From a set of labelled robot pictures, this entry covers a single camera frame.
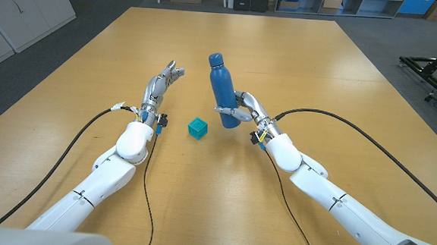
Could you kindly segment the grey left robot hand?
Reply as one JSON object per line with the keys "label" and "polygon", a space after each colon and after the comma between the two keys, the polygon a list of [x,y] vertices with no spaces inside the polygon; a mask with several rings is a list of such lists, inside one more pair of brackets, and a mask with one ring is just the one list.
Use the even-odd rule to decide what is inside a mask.
{"label": "grey left robot hand", "polygon": [[184,68],[176,68],[175,65],[176,61],[170,61],[160,74],[149,81],[143,94],[141,109],[147,112],[159,110],[165,91],[185,74]]}

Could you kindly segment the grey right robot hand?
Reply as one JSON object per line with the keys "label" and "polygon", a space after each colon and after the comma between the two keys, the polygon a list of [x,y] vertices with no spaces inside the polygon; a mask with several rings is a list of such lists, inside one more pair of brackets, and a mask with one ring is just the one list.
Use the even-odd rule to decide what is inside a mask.
{"label": "grey right robot hand", "polygon": [[267,130],[272,138],[282,135],[282,131],[278,128],[276,122],[269,117],[263,105],[252,94],[235,90],[234,95],[237,108],[216,106],[214,110],[234,120],[254,121],[259,130]]}

